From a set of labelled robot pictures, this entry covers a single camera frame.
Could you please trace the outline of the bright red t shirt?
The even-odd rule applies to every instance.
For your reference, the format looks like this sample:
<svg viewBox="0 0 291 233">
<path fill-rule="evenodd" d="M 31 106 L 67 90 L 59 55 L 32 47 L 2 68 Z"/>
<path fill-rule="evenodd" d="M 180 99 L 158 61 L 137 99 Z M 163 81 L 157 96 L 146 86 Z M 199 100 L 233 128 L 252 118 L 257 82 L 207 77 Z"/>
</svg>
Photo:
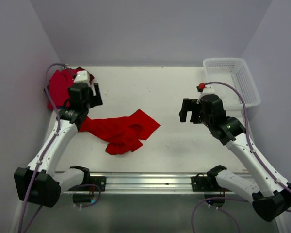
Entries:
<svg viewBox="0 0 291 233">
<path fill-rule="evenodd" d="M 110 155 L 122 155 L 134 152 L 161 125 L 141 109 L 130 116 L 108 119 L 90 119 L 89 117 L 79 129 L 88 132 L 108 143 L 105 151 Z"/>
</svg>

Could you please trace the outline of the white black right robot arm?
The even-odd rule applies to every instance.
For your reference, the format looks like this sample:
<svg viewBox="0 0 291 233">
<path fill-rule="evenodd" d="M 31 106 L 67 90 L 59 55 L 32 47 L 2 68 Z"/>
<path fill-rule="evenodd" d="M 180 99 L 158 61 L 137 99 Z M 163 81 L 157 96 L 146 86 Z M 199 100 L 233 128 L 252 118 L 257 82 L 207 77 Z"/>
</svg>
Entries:
<svg viewBox="0 0 291 233">
<path fill-rule="evenodd" d="M 271 222 L 291 207 L 291 182 L 280 175 L 274 167 L 259 155 L 259 150 L 241 122 L 226 116 L 222 100 L 216 94 L 207 94 L 199 99 L 183 99 L 179 112 L 181 122 L 204 124 L 211 135 L 226 146 L 245 166 L 254 181 L 250 182 L 218 165 L 207 172 L 204 184 L 210 190 L 224 188 L 241 196 L 252 204 L 255 212 Z"/>
</svg>

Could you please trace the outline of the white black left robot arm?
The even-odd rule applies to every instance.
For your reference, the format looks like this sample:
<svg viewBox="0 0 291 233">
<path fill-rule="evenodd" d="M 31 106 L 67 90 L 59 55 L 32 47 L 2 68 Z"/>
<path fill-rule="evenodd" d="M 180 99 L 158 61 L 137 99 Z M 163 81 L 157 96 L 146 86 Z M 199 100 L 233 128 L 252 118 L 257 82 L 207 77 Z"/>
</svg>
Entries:
<svg viewBox="0 0 291 233">
<path fill-rule="evenodd" d="M 86 121 L 89 110 L 102 106 L 99 85 L 75 83 L 68 89 L 68 106 L 59 110 L 51 134 L 26 168 L 14 173 L 17 194 L 21 201 L 53 207 L 60 195 L 70 189 L 87 190 L 91 185 L 89 169 L 71 166 L 57 175 L 55 169 L 71 139 Z"/>
</svg>

